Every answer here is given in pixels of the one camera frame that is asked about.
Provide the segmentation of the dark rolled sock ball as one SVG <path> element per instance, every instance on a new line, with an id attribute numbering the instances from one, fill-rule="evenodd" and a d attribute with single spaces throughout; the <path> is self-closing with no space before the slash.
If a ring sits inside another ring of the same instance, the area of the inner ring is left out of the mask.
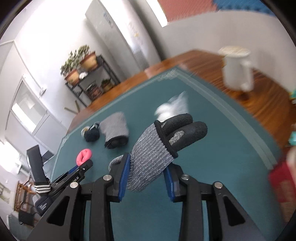
<path id="1" fill-rule="evenodd" d="M 100 122 L 95 122 L 92 126 L 85 126 L 81 130 L 81 136 L 86 142 L 96 142 L 100 138 Z"/>

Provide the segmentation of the black metal plant shelf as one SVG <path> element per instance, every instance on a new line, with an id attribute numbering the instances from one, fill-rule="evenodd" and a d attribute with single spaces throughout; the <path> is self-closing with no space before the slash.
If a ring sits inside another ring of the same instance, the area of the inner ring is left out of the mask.
<path id="1" fill-rule="evenodd" d="M 102 81 L 109 79 L 113 86 L 121 83 L 116 73 L 102 55 L 96 56 L 98 66 L 87 72 L 83 79 L 78 79 L 74 85 L 66 81 L 65 86 L 84 106 L 88 107 L 94 100 L 102 96 L 105 91 L 101 87 Z"/>

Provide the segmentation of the white plastic bag bundle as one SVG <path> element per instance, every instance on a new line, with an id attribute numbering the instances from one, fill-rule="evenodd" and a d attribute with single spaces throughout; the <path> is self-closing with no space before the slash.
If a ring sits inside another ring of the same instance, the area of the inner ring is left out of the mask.
<path id="1" fill-rule="evenodd" d="M 161 104 L 154 112 L 160 122 L 184 113 L 189 113 L 188 95 L 185 91 Z"/>

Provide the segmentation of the blue foam wall mat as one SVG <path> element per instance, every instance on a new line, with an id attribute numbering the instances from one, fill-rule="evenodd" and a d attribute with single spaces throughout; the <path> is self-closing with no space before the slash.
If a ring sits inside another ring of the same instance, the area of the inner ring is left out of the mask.
<path id="1" fill-rule="evenodd" d="M 214 0 L 218 10 L 253 11 L 270 16 L 275 14 L 260 0 Z"/>

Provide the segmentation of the grey knit work glove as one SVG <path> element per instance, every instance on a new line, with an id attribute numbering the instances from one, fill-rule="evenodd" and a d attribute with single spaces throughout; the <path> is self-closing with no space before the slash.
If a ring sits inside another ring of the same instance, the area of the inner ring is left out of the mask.
<path id="1" fill-rule="evenodd" d="M 178 151 L 201 140 L 208 132 L 202 121 L 184 113 L 160 122 L 155 120 L 136 141 L 130 153 L 127 189 L 141 192 L 178 157 Z"/>

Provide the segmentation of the wooden chair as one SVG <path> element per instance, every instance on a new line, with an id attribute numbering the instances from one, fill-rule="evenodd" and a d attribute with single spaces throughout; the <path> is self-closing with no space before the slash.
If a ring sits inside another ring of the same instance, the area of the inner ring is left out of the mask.
<path id="1" fill-rule="evenodd" d="M 27 185 L 27 182 L 23 184 L 20 181 L 18 181 L 16 185 L 14 211 L 19 212 L 21 204 L 23 202 L 27 203 L 29 201 L 29 194 L 34 194 L 34 192 L 31 190 L 30 184 Z"/>

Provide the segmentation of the white door with window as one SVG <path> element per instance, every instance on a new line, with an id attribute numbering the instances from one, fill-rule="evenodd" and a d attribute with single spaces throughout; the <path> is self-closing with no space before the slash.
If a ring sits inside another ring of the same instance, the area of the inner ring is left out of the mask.
<path id="1" fill-rule="evenodd" d="M 46 109 L 22 77 L 6 123 L 5 137 L 20 152 L 39 145 L 41 153 L 56 153 L 66 128 Z"/>

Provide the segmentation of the pink knotted foam tube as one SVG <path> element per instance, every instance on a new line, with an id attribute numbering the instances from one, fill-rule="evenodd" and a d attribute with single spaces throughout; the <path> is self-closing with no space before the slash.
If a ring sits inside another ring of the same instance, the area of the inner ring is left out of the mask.
<path id="1" fill-rule="evenodd" d="M 80 167 L 84 162 L 91 159 L 92 151 L 90 149 L 83 149 L 76 157 L 76 165 Z"/>

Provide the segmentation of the white standing air conditioner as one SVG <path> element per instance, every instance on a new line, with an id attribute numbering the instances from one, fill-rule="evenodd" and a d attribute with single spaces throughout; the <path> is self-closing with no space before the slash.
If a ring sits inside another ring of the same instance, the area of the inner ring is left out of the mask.
<path id="1" fill-rule="evenodd" d="M 85 15 L 127 78 L 161 61 L 129 1 L 93 0 Z"/>

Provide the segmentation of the potted plant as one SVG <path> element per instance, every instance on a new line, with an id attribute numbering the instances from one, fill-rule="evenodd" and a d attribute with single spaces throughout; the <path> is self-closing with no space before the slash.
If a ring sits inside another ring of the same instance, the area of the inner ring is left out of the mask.
<path id="1" fill-rule="evenodd" d="M 98 66 L 95 51 L 91 52 L 88 45 L 82 45 L 78 49 L 78 57 L 80 60 L 80 66 L 88 72 L 94 70 Z"/>
<path id="2" fill-rule="evenodd" d="M 64 79 L 71 85 L 76 85 L 79 81 L 79 55 L 77 50 L 70 52 L 68 59 L 65 61 L 64 65 L 61 66 L 61 75 Z"/>

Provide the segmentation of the green table mat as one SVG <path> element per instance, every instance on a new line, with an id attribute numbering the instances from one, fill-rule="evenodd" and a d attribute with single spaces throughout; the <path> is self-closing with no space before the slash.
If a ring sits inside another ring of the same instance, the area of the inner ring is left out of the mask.
<path id="1" fill-rule="evenodd" d="M 269 170 L 281 151 L 258 122 L 241 106 L 199 77 L 174 68 L 123 94 L 101 108 L 62 140 L 55 156 L 51 178 L 70 170 L 78 153 L 93 152 L 93 167 L 86 172 L 89 183 L 108 173 L 109 162 L 132 150 L 142 132 L 158 117 L 156 109 L 185 91 L 189 113 L 203 121 L 208 133 L 202 140 L 178 152 L 174 163 L 199 182 L 222 182 L 256 223 L 266 240 L 275 240 L 283 230 L 279 204 L 268 181 Z M 101 135 L 87 143 L 81 130 L 122 111 L 129 141 L 113 150 L 104 147 Z M 126 191 L 123 201 L 111 204 L 115 240 L 178 240 L 181 203 L 168 198 L 163 175 L 140 192 Z"/>

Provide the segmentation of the red foam wall mat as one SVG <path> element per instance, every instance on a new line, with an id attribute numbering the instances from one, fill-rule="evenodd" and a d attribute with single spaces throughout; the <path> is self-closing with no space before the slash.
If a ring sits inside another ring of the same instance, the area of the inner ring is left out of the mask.
<path id="1" fill-rule="evenodd" d="M 217 11 L 217 4 L 211 0 L 159 0 L 158 3 L 168 22 Z"/>

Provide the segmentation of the left potted plant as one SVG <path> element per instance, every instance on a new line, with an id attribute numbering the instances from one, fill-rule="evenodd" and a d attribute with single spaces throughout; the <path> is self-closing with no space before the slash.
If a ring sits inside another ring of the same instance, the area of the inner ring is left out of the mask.
<path id="1" fill-rule="evenodd" d="M 70 52 L 68 59 L 65 61 L 64 65 L 61 66 L 61 75 L 64 79 L 71 85 L 76 85 L 79 81 L 79 55 L 77 50 Z"/>

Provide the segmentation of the red cardboard box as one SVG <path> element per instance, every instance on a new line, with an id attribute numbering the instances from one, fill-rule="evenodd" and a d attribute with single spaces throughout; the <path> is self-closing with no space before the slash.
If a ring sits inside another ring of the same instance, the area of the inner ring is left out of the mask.
<path id="1" fill-rule="evenodd" d="M 283 220 L 289 222 L 295 211 L 295 147 L 280 158 L 268 179 L 280 204 Z"/>

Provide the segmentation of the right potted plant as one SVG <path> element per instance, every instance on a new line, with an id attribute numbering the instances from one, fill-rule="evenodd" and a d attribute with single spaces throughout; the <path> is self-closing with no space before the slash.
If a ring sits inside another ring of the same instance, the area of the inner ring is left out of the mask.
<path id="1" fill-rule="evenodd" d="M 78 49 L 78 57 L 80 60 L 80 66 L 88 72 L 94 70 L 98 66 L 95 51 L 91 52 L 88 45 L 82 45 Z"/>

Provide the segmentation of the colourful toy cash register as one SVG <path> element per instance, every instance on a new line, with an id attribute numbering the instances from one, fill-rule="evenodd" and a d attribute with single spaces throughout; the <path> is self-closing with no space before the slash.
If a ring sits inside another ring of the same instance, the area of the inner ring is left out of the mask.
<path id="1" fill-rule="evenodd" d="M 292 105 L 292 125 L 291 125 L 291 134 L 288 139 L 288 143 L 290 146 L 295 146 L 295 93 L 296 90 L 294 89 L 292 92 L 289 94 L 289 100 Z"/>

